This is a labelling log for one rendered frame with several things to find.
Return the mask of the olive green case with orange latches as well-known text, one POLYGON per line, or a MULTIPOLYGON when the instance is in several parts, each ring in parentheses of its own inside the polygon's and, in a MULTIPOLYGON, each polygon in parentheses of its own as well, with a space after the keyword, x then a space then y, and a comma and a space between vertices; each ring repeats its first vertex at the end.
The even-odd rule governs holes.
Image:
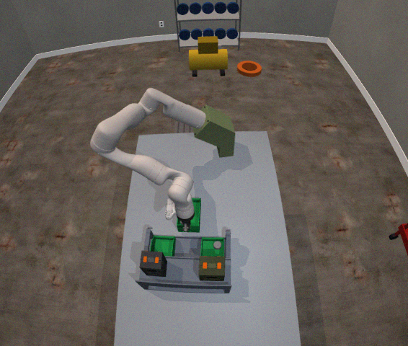
POLYGON ((224 281, 225 257, 200 256, 199 278, 204 281, 224 281))

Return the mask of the green bin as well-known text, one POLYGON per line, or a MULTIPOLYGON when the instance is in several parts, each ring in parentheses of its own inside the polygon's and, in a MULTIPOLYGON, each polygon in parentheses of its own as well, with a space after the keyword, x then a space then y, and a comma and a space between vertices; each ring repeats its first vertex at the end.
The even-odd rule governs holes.
MULTIPOLYGON (((201 209, 201 198, 193 198, 192 203, 194 205, 195 216, 191 220, 189 232, 200 233, 200 209, 201 209), (198 217, 199 216, 199 217, 198 217)), ((177 219, 177 229, 178 232, 183 232, 183 225, 181 225, 179 219, 177 219)))
POLYGON ((224 238, 215 237, 203 237, 201 241, 201 253, 200 256, 222 256, 224 257, 224 238), (214 249, 213 244, 215 241, 221 243, 220 249, 214 249))
POLYGON ((174 236, 154 236, 151 240, 151 252, 163 252, 164 256, 173 256, 175 253, 176 238, 174 236), (165 238, 165 239, 160 239, 165 238), (174 245, 173 245, 174 244, 174 245))

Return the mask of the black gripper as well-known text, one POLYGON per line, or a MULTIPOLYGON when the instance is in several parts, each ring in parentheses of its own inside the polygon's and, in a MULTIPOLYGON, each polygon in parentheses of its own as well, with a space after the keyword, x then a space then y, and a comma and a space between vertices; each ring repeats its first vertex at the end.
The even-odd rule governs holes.
POLYGON ((177 216, 177 218, 182 222, 182 224, 183 224, 183 229, 182 229, 182 231, 183 232, 189 232, 189 230, 190 230, 190 223, 191 223, 191 220, 194 218, 194 216, 195 216, 195 211, 194 211, 194 213, 193 213, 193 215, 190 217, 190 218, 187 218, 187 219, 182 219, 182 218, 180 218, 180 217, 178 217, 177 216), (189 222, 188 222, 189 221, 189 222), (188 227, 188 228, 187 228, 188 227))

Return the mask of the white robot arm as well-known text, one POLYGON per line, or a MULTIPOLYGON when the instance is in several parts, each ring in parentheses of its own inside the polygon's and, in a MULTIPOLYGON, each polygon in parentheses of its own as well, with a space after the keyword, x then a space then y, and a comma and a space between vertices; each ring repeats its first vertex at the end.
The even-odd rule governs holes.
POLYGON ((171 220, 174 215, 177 215, 182 219, 187 219, 194 213, 190 194, 194 183, 192 177, 184 172, 166 167, 150 156, 127 154, 116 148, 125 130, 134 129, 148 115, 155 112, 161 103, 165 105, 163 114, 167 117, 196 129, 201 128, 205 122, 203 111, 198 111, 197 108, 177 101, 156 89, 148 88, 138 103, 140 105, 130 104, 116 115, 103 120, 97 126, 90 146, 100 156, 132 169, 157 185, 164 184, 167 179, 173 180, 168 190, 169 199, 167 199, 165 217, 171 220))

